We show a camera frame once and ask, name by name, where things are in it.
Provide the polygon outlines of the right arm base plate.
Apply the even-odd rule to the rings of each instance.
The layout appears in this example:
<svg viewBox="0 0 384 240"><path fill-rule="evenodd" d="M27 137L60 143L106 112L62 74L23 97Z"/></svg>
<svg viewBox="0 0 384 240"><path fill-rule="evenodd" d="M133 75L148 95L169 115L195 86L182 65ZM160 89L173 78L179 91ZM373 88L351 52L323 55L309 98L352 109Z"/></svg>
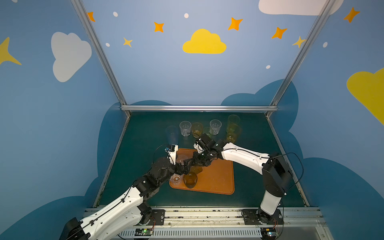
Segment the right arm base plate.
<svg viewBox="0 0 384 240"><path fill-rule="evenodd" d="M245 225L282 225L283 214L279 209L269 215L261 209L244 209L241 211Z"/></svg>

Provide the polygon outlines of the orange plastic tray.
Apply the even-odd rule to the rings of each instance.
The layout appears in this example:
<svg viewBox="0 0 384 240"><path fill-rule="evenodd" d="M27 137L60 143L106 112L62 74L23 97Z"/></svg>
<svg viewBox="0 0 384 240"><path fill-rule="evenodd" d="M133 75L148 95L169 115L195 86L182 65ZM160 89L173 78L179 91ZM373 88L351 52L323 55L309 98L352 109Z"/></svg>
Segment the orange plastic tray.
<svg viewBox="0 0 384 240"><path fill-rule="evenodd" d="M216 159L210 166L202 168L203 171L197 175L198 182L193 189L188 189L183 181L178 186L171 186L169 183L170 187L221 195L231 195L235 192L234 167L231 161Z"/></svg>

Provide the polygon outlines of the green clear cup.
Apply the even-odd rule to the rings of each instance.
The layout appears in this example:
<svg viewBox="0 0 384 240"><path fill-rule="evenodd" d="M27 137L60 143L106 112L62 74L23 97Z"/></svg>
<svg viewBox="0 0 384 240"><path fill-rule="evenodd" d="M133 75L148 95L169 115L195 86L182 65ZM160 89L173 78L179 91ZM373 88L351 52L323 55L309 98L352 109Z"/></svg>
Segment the green clear cup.
<svg viewBox="0 0 384 240"><path fill-rule="evenodd" d="M211 128L210 127L204 127L203 128L203 134L206 134L211 139L213 138L213 135L211 134Z"/></svg>

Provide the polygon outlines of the tall amber clear cup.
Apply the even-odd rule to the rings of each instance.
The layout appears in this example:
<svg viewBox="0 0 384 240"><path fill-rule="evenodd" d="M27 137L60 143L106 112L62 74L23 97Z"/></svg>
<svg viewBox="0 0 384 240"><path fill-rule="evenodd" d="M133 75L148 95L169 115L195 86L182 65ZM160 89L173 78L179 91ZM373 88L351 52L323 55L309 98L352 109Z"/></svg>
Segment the tall amber clear cup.
<svg viewBox="0 0 384 240"><path fill-rule="evenodd" d="M194 138L199 138L202 135L203 130L204 130L204 126L202 123L195 122L192 124L191 131Z"/></svg>

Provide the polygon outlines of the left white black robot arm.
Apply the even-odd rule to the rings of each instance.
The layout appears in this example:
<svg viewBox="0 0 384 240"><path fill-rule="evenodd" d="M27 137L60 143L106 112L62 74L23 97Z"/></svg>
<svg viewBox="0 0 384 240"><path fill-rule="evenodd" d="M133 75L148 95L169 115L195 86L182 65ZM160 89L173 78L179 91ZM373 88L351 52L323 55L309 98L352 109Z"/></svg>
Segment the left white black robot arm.
<svg viewBox="0 0 384 240"><path fill-rule="evenodd" d="M61 240L110 240L128 227L148 222L152 209L146 201L174 174L187 173L193 160L182 163L160 158L150 170L135 180L129 189L95 214L69 220L61 233Z"/></svg>

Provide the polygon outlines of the dark amber textured cup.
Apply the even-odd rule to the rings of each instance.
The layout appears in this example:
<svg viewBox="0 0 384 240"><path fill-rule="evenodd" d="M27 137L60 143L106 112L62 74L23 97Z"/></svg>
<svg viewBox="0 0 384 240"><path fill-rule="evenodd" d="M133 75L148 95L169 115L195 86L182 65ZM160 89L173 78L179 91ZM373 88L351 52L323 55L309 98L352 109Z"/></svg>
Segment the dark amber textured cup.
<svg viewBox="0 0 384 240"><path fill-rule="evenodd" d="M183 182L188 189L193 189L198 182L198 176L197 174L190 172L183 176Z"/></svg>
<svg viewBox="0 0 384 240"><path fill-rule="evenodd" d="M200 166L192 166L192 167L190 168L190 172L191 172L191 173L194 173L194 174L196 174L196 175L198 175L198 174L201 173L202 171L203 171L203 168L200 167Z"/></svg>

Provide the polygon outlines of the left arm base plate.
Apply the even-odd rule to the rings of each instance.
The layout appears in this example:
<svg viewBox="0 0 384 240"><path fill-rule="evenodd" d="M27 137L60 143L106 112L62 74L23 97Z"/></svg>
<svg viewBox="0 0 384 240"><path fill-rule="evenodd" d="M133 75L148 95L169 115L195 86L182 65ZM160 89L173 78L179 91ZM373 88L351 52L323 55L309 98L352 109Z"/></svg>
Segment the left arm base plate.
<svg viewBox="0 0 384 240"><path fill-rule="evenodd" d="M152 209L145 213L140 221L140 225L149 226L163 226L165 221L165 210Z"/></svg>

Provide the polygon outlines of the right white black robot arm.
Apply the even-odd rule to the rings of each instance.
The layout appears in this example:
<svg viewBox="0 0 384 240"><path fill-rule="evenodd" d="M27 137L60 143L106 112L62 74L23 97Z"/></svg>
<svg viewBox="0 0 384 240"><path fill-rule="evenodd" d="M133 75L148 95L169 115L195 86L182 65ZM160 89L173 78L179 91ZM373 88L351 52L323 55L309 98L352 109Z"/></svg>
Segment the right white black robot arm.
<svg viewBox="0 0 384 240"><path fill-rule="evenodd" d="M262 175L265 193L256 213L257 220L262 225L281 222L283 216L278 206L293 179L292 171L283 155L258 153L223 140L215 142L206 134L197 138L194 148L197 153L193 156L193 166L207 167L213 159L222 159L241 164Z"/></svg>

